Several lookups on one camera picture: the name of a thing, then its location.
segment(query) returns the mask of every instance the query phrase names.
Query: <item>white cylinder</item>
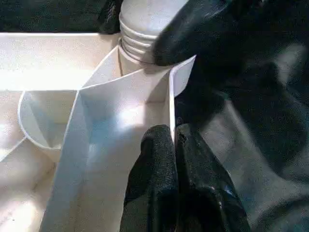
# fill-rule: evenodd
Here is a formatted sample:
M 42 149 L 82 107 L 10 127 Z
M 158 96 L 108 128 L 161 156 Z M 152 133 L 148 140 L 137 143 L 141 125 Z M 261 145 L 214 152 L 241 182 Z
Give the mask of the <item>white cylinder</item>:
M 124 0 L 119 15 L 123 50 L 132 58 L 153 63 L 152 43 L 187 0 Z

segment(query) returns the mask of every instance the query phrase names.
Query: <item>white plastic container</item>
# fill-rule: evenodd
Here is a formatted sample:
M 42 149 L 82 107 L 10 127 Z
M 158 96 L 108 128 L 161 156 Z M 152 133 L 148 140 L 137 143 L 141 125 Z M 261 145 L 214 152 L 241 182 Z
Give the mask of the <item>white plastic container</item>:
M 18 125 L 21 94 L 0 91 L 0 232 L 38 231 L 55 167 Z
M 15 103 L 14 125 L 22 137 L 17 136 L 17 150 L 9 153 L 16 158 L 18 176 L 32 180 L 26 184 L 32 191 L 58 162 L 42 232 L 119 229 L 127 176 L 140 153 L 140 140 L 158 124 L 167 124 L 174 137 L 173 99 L 184 90 L 195 59 L 174 68 L 145 66 L 115 46 L 118 35 L 92 36 L 0 34 L 9 48 L 0 47 L 0 73 L 16 81 L 4 88 L 25 90 L 17 96 L 22 130 Z M 49 153 L 60 149 L 60 160 Z M 7 182 L 13 180 L 11 175 Z M 33 209 L 28 203 L 25 208 Z M 39 215 L 44 210 L 43 204 Z M 37 231 L 38 219 L 29 219 L 36 225 L 30 231 Z M 15 228 L 11 231 L 22 231 Z
M 121 66 L 115 60 L 118 49 L 105 58 L 108 64 L 114 58 Z M 104 84 L 90 79 L 93 85 L 78 91 L 42 232 L 119 230 L 141 138 L 159 124 L 167 124 L 174 137 L 174 96 L 185 88 L 194 59 L 171 72 L 141 69 Z

